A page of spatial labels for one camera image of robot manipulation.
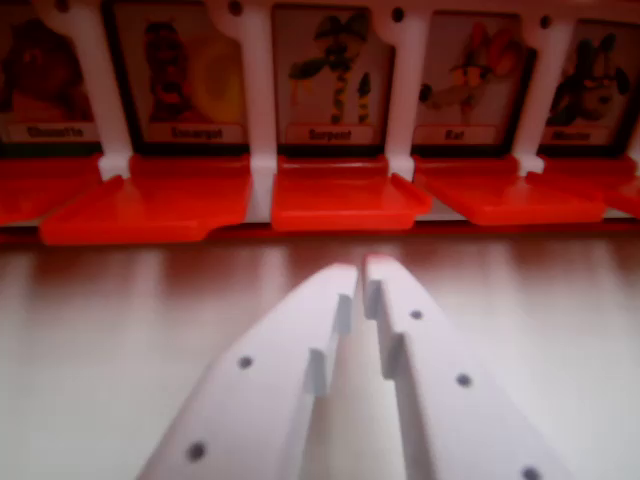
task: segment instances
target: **character card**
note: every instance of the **character card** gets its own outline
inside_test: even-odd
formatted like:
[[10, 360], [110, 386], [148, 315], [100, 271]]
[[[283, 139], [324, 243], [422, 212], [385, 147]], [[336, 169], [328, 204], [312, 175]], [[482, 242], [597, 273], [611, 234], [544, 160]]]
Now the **character card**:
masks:
[[142, 140], [245, 144], [240, 45], [202, 3], [115, 3]]
[[276, 6], [278, 143], [382, 145], [393, 48], [366, 9]]
[[0, 126], [4, 144], [99, 140], [73, 43], [30, 5], [0, 5]]
[[610, 145], [640, 73], [640, 28], [579, 22], [542, 145]]
[[436, 13], [414, 145], [501, 145], [521, 92], [519, 17]]

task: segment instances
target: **white table surface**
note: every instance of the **white table surface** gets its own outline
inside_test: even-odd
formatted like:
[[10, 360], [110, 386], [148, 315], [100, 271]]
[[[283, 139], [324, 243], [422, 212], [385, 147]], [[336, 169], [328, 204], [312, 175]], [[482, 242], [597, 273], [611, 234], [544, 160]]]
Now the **white table surface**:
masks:
[[[0, 478], [134, 478], [211, 359], [304, 278], [370, 252], [419, 278], [576, 478], [640, 478], [640, 237], [584, 235], [5, 247]], [[359, 308], [302, 478], [403, 475]]]

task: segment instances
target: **name label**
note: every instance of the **name label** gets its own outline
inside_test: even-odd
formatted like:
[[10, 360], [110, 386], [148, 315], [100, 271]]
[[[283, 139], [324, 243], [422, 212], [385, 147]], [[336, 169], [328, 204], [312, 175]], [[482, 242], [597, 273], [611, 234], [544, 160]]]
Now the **name label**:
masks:
[[498, 128], [493, 125], [418, 125], [415, 145], [491, 145]]
[[93, 123], [20, 123], [7, 126], [7, 143], [78, 143], [97, 142]]
[[609, 143], [608, 127], [546, 127], [542, 135], [545, 145], [606, 145]]
[[163, 143], [245, 143], [242, 125], [150, 123], [146, 140]]
[[370, 125], [289, 125], [287, 143], [298, 145], [371, 145], [374, 129]]

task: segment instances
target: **white plastic frame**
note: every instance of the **white plastic frame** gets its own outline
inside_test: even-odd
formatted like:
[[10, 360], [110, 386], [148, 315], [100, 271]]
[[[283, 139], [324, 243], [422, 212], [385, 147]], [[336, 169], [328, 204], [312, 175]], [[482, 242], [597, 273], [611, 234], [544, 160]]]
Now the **white plastic frame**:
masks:
[[204, 373], [140, 480], [294, 480], [311, 410], [351, 330], [358, 272], [327, 267], [293, 290]]
[[[85, 83], [105, 156], [100, 163], [104, 178], [128, 175], [132, 154], [122, 100], [106, 43], [104, 24], [97, 0], [69, 0], [68, 13], [59, 13], [53, 0], [33, 0], [41, 18], [54, 30], [68, 35], [78, 49]], [[412, 180], [414, 162], [410, 156], [415, 127], [417, 98], [427, 48], [429, 23], [437, 10], [475, 13], [512, 13], [521, 16], [527, 44], [538, 57], [516, 130], [512, 153], [521, 173], [540, 172], [542, 160], [536, 156], [555, 87], [561, 75], [574, 25], [579, 19], [640, 23], [640, 6], [620, 0], [245, 0], [242, 14], [233, 16], [225, 0], [204, 0], [214, 25], [238, 40], [242, 47], [245, 97], [253, 193], [247, 222], [269, 222], [273, 176], [277, 171], [276, 106], [273, 65], [272, 8], [276, 3], [299, 5], [364, 6], [372, 11], [378, 35], [395, 47], [385, 154], [390, 173]], [[404, 19], [395, 23], [393, 8], [404, 10]], [[542, 28], [540, 18], [548, 15], [551, 24]], [[640, 162], [640, 127], [630, 139], [628, 154]], [[451, 212], [439, 220], [459, 218]]]
[[397, 261], [366, 260], [365, 315], [395, 382], [409, 480], [569, 480], [526, 417]]

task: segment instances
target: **orange plastic tray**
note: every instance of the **orange plastic tray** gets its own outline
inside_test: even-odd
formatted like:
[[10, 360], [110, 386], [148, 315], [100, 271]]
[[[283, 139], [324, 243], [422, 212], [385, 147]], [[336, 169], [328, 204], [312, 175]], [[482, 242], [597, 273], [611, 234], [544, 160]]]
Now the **orange plastic tray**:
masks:
[[603, 159], [545, 159], [535, 182], [587, 199], [640, 218], [640, 177], [629, 157]]
[[431, 198], [384, 157], [367, 161], [281, 158], [271, 222], [278, 231], [406, 230], [428, 213]]
[[416, 159], [414, 183], [477, 225], [598, 222], [606, 206], [518, 175], [513, 157]]
[[99, 185], [98, 158], [0, 161], [0, 226], [35, 220]]
[[45, 220], [50, 245], [196, 242], [242, 223], [251, 195], [247, 157], [134, 158], [115, 177]]

